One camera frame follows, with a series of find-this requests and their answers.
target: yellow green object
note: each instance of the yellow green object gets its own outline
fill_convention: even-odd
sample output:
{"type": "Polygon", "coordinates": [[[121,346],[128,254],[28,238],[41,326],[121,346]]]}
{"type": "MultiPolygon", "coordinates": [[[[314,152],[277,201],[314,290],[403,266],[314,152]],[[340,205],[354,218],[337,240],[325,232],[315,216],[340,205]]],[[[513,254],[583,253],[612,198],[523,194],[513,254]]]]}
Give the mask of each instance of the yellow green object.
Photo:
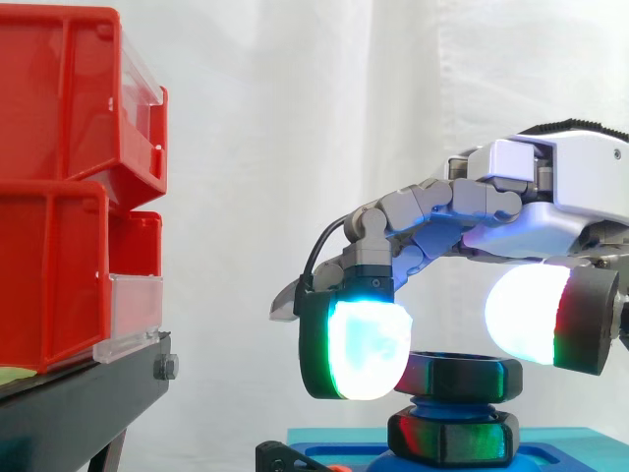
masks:
{"type": "Polygon", "coordinates": [[[22,369],[21,367],[0,367],[0,385],[8,384],[19,379],[34,377],[37,371],[22,369]]]}

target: black metal bracket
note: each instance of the black metal bracket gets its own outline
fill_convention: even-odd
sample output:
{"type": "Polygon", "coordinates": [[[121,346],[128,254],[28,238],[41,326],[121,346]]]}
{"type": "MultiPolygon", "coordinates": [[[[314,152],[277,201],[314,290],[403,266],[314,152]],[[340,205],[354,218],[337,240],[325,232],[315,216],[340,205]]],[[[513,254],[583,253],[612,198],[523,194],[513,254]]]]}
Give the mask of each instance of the black metal bracket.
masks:
{"type": "Polygon", "coordinates": [[[256,472],[303,471],[332,472],[324,465],[282,442],[267,441],[256,447],[256,472]]]}
{"type": "Polygon", "coordinates": [[[156,361],[170,335],[111,364],[93,361],[0,386],[0,472],[116,470],[126,428],[168,390],[156,361]]]}

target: white curtain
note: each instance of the white curtain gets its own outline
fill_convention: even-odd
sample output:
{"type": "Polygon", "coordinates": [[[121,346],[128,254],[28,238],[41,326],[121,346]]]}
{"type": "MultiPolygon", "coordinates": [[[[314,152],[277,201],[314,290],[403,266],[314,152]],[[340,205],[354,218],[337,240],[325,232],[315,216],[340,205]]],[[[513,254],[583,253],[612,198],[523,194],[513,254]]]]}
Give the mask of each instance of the white curtain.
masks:
{"type": "MultiPolygon", "coordinates": [[[[118,9],[170,92],[169,191],[150,207],[181,373],[130,428],[123,472],[252,471],[288,428],[384,426],[407,397],[309,398],[297,324],[267,320],[320,230],[460,148],[569,117],[629,130],[622,0],[72,3],[118,9]]],[[[499,355],[483,303],[503,272],[448,259],[414,277],[400,292],[414,347],[499,355]]],[[[614,345],[600,378],[527,363],[504,409],[629,442],[628,390],[614,345]]]]}

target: red storage bin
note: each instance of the red storage bin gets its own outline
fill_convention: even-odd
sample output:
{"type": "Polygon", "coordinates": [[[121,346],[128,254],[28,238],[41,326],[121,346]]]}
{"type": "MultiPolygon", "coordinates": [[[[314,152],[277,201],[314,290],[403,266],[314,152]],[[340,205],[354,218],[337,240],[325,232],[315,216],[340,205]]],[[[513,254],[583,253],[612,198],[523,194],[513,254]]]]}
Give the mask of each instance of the red storage bin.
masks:
{"type": "Polygon", "coordinates": [[[46,372],[156,342],[160,241],[158,214],[111,212],[98,183],[0,182],[0,367],[46,372]]]}
{"type": "Polygon", "coordinates": [[[0,179],[93,180],[128,210],[166,192],[166,91],[109,8],[0,5],[0,179]]]}

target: large plastic nut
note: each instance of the large plastic nut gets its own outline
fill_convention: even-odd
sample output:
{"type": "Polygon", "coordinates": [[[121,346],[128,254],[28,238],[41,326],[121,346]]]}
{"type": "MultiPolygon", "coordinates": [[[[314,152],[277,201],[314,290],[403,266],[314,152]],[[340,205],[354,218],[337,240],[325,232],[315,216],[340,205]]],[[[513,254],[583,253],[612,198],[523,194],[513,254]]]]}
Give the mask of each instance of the large plastic nut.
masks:
{"type": "Polygon", "coordinates": [[[502,403],[522,393],[522,365],[515,359],[416,352],[397,391],[448,403],[502,403]]]}
{"type": "Polygon", "coordinates": [[[408,407],[388,422],[388,445],[399,457],[432,467],[508,465],[520,446],[518,419],[496,411],[476,420],[433,420],[408,407]]]}

